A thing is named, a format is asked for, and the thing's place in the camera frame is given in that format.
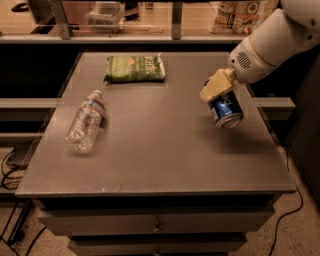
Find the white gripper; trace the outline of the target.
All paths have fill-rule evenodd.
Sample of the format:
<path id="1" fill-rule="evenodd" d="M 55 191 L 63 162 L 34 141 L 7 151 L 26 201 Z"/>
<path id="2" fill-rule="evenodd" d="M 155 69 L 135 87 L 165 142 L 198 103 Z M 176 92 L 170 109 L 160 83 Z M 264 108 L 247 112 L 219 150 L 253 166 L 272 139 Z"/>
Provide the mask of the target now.
<path id="1" fill-rule="evenodd" d="M 255 83 L 268 76 L 275 66 L 263 60 L 246 37 L 230 53 L 229 68 L 219 69 L 212 75 L 200 91 L 200 99 L 209 103 L 237 88 L 235 79 L 241 83 Z"/>

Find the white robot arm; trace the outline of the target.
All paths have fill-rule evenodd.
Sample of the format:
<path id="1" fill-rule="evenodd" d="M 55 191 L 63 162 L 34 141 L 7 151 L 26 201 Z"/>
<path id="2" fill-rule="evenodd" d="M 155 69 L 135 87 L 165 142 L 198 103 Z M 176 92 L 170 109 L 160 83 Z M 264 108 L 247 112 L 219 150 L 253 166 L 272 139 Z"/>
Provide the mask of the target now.
<path id="1" fill-rule="evenodd" d="M 230 53 L 228 66 L 200 91 L 209 103 L 244 84 L 271 74 L 292 56 L 320 43 L 320 0 L 280 0 L 276 9 Z"/>

